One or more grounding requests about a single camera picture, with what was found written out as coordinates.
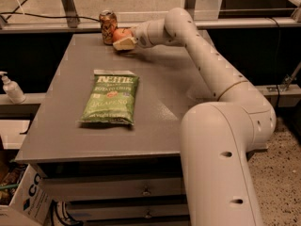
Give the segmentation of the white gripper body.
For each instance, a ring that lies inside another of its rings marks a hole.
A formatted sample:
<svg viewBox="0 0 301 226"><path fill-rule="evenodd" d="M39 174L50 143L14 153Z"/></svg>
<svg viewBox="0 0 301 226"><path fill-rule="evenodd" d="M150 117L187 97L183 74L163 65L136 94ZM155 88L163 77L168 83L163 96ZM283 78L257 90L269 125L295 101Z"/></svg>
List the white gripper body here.
<svg viewBox="0 0 301 226"><path fill-rule="evenodd" d="M151 48L154 44L149 37L151 21L146 21L131 28L136 44L141 48Z"/></svg>

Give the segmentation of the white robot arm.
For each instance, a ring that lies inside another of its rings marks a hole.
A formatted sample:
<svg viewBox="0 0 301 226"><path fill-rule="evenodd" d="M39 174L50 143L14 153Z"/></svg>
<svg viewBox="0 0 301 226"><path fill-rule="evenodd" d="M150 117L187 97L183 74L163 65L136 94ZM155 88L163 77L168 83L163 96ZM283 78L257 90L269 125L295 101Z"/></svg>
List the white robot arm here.
<svg viewBox="0 0 301 226"><path fill-rule="evenodd" d="M213 99L181 123L181 162L191 226L264 226L246 155L276 127L271 104L199 33L183 8L161 20L115 31L118 50L181 45Z"/></svg>

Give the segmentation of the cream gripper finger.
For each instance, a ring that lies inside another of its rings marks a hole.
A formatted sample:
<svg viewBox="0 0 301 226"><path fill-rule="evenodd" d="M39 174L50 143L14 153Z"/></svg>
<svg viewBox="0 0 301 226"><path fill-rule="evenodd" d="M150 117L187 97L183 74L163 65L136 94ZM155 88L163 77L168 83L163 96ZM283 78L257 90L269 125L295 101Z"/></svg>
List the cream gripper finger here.
<svg viewBox="0 0 301 226"><path fill-rule="evenodd" d="M136 40L134 37L124 37L113 43L113 47L117 51L133 50L136 45Z"/></svg>

